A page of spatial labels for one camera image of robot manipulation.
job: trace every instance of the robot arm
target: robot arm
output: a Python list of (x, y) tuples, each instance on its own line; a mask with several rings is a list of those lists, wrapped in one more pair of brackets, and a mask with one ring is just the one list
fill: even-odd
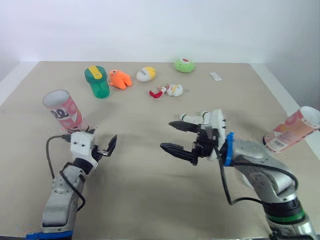
[[(99, 150), (94, 135), (89, 132), (75, 132), (71, 135), (73, 163), (67, 163), (51, 185), (51, 195), (45, 205), (41, 232), (28, 233), (26, 239), (70, 240), (75, 226), (76, 214), (85, 205), (82, 196), (88, 176), (96, 169), (102, 156), (109, 157), (115, 149), (115, 135), (107, 150)], [(78, 207), (79, 198), (82, 204)]]
[[(197, 133), (192, 151), (186, 151), (180, 145), (162, 143), (160, 146), (169, 154), (187, 160), (194, 166), (198, 164), (198, 157), (218, 157), (221, 178), (229, 204), (242, 200), (252, 200), (261, 203), (266, 214), (267, 222), (276, 239), (312, 239), (317, 235), (304, 212), (296, 194), (298, 181), (282, 162), (271, 156), (260, 143), (245, 140), (234, 140), (230, 133), (226, 141), (224, 122), (221, 110), (209, 114), (211, 121), (203, 117), (202, 122), (194, 124), (185, 121), (174, 121), (169, 124), (178, 130)], [(224, 176), (224, 167), (234, 167), (244, 174), (258, 199), (242, 197), (231, 201)]]

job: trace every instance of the white wall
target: white wall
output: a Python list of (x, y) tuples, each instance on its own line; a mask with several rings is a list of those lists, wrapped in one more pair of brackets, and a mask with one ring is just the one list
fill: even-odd
[(268, 63), (299, 104), (316, 106), (317, 14), (319, 0), (10, 0), (0, 45), (20, 61)]
[(5, 78), (18, 63), (19, 60), (16, 56), (12, 56), (0, 46), (0, 81)]

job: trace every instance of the beige tabletop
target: beige tabletop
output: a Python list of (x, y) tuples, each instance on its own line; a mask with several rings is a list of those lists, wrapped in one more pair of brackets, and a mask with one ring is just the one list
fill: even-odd
[[(107, 72), (120, 69), (132, 75), (126, 90), (110, 87), (108, 98), (92, 94), (84, 77), (90, 65)], [(136, 72), (154, 67), (154, 80), (141, 83)], [(218, 73), (215, 81), (209, 73)], [(153, 99), (148, 91), (170, 83), (182, 84), (179, 97)], [(50, 195), (47, 138), (60, 126), (42, 105), (43, 96), (68, 90), (92, 127), (96, 143), (106, 147), (114, 134), (111, 158), (99, 162), (86, 181), (86, 205), (78, 212), (73, 239), (175, 239), (266, 237), (270, 229), (263, 208), (254, 202), (229, 206), (217, 162), (200, 159), (198, 166), (164, 152), (160, 143), (191, 149), (194, 133), (175, 130), (168, 122), (182, 113), (221, 109), (227, 131), (236, 138), (260, 142), (286, 118), (280, 104), (248, 64), (198, 63), (181, 73), (172, 63), (41, 62), (0, 107), (0, 235), (22, 237), (40, 229)], [(57, 173), (71, 161), (70, 145), (50, 144)], [(299, 179), (298, 196), (313, 226), (320, 232), (320, 161), (303, 140), (276, 155)], [(257, 197), (238, 173), (226, 169), (231, 197)]]

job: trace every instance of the orange toy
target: orange toy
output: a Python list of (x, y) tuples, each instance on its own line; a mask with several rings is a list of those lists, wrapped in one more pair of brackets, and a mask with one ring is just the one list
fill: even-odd
[(130, 75), (124, 73), (123, 71), (114, 69), (109, 72), (110, 86), (115, 86), (118, 89), (126, 89), (127, 86), (132, 85), (131, 77)]

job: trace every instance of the pink cup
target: pink cup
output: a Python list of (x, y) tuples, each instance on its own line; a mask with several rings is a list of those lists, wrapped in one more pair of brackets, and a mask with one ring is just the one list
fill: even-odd
[(42, 103), (68, 133), (89, 129), (88, 123), (82, 117), (68, 91), (51, 91), (44, 96)]
[(262, 141), (273, 152), (282, 152), (317, 129), (320, 129), (320, 111), (303, 106), (268, 132)]

